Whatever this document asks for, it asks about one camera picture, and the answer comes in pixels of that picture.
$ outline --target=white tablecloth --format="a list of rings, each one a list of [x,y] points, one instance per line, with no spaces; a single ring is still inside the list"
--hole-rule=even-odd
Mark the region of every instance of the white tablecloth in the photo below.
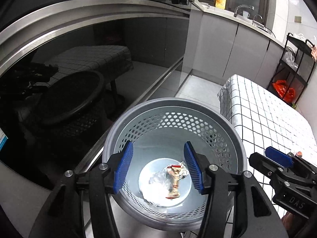
[[[256,83],[233,75],[218,93],[220,113],[240,135],[247,158],[258,152],[264,155],[272,146],[284,153],[301,151],[303,159],[317,165],[317,146],[306,119],[281,99]],[[272,201],[274,191],[269,179],[248,164],[248,170],[262,185]],[[284,209],[274,205],[280,217]]]

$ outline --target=small faucet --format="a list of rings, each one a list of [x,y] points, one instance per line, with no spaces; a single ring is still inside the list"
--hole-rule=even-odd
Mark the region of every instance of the small faucet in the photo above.
[[[240,8],[248,8],[248,9],[254,10],[254,6],[244,5],[244,4],[243,4],[243,5],[239,5],[239,6],[235,9],[235,14],[234,14],[235,17],[237,17],[237,15],[238,15],[238,10],[239,10]]]
[[[255,15],[255,16],[253,17],[252,24],[254,23],[254,19],[255,19],[257,16],[259,16],[259,17],[261,18],[261,20],[263,20],[262,16],[261,16],[261,15],[259,15],[259,14],[257,14],[257,15]]]

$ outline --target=wall outlet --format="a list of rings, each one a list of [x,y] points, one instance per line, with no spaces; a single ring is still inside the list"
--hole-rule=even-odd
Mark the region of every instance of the wall outlet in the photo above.
[[[295,23],[302,23],[302,16],[295,16],[294,22]]]

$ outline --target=blue gripper pad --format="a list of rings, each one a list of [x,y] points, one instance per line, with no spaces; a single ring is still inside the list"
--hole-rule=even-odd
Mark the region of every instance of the blue gripper pad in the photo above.
[[[284,154],[283,152],[274,149],[273,147],[268,147],[265,150],[265,155],[273,160],[274,162],[278,163],[279,165],[289,168],[294,165],[292,158],[289,155]]]

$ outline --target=tiled floor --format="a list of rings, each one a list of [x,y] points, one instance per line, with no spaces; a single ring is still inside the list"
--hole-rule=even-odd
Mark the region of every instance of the tiled floor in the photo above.
[[[216,112],[220,112],[217,94],[222,86],[196,76],[188,76],[175,97],[200,102]]]

